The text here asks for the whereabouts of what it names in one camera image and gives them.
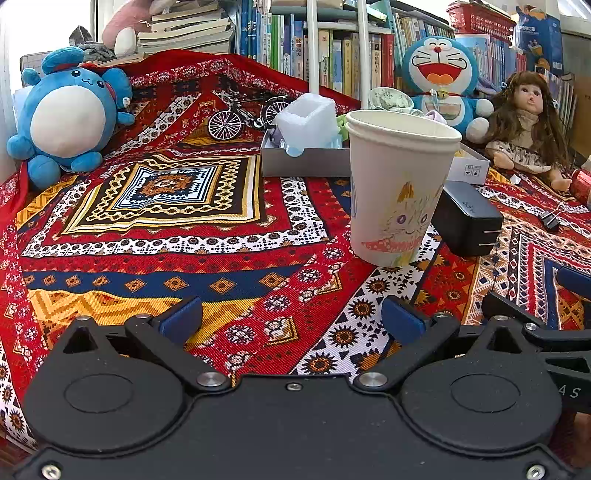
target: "bicycle wheel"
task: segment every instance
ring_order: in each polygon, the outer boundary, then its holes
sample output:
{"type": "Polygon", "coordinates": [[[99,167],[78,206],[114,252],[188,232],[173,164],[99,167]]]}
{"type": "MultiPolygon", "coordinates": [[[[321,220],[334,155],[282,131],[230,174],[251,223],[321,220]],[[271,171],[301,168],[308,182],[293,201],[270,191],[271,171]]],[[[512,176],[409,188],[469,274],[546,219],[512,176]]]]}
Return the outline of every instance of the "bicycle wheel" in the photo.
{"type": "Polygon", "coordinates": [[[212,115],[207,123],[209,135],[218,141],[227,141],[236,138],[242,130],[242,120],[237,113],[223,110],[212,115]]]}
{"type": "Polygon", "coordinates": [[[289,103],[285,100],[277,100],[276,102],[270,103],[263,109],[262,117],[265,123],[270,127],[275,125],[275,117],[281,112],[289,103]]]}

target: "pink plush toy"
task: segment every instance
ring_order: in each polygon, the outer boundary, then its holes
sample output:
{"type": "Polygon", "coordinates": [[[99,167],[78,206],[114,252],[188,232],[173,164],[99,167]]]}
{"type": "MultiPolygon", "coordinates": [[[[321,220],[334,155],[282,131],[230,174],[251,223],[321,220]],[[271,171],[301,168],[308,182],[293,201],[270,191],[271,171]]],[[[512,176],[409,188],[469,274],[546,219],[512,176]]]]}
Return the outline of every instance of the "pink plush toy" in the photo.
{"type": "Polygon", "coordinates": [[[176,0],[129,0],[118,9],[103,30],[102,42],[117,58],[135,52],[138,32],[149,32],[152,15],[176,3],[176,0]]]}

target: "clear plastic container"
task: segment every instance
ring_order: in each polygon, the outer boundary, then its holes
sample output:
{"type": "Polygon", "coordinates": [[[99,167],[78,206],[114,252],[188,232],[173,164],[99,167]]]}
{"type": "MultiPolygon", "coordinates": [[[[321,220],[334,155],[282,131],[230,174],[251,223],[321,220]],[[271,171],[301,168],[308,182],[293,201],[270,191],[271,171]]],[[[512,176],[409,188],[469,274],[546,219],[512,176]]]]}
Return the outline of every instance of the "clear plastic container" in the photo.
{"type": "Polygon", "coordinates": [[[339,127],[335,101],[305,93],[277,114],[275,123],[285,142],[285,151],[300,155],[305,148],[327,148],[335,141],[339,127]]]}

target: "paper cup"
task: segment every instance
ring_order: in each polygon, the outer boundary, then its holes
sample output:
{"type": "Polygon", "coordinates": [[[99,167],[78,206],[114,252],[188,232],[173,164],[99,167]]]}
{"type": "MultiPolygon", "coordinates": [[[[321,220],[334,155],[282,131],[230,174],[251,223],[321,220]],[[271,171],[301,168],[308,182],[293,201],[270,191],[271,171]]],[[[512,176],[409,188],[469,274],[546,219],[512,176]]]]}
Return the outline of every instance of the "paper cup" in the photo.
{"type": "Polygon", "coordinates": [[[347,114],[351,247],[380,267],[408,264],[421,245],[462,135],[427,118],[347,114]]]}

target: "white pole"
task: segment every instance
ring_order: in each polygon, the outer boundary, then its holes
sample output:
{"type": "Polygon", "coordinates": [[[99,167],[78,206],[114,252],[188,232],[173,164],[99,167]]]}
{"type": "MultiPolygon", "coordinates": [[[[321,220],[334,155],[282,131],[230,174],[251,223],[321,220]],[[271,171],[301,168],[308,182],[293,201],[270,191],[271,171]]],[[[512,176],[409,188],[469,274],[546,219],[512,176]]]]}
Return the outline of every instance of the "white pole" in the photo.
{"type": "Polygon", "coordinates": [[[368,9],[365,0],[357,0],[357,23],[359,24],[359,63],[361,64],[361,108],[367,108],[371,87],[371,57],[369,56],[368,9]]]}
{"type": "Polygon", "coordinates": [[[306,0],[308,14],[308,75],[311,93],[320,93],[320,79],[318,77],[318,16],[316,0],[306,0]]]}

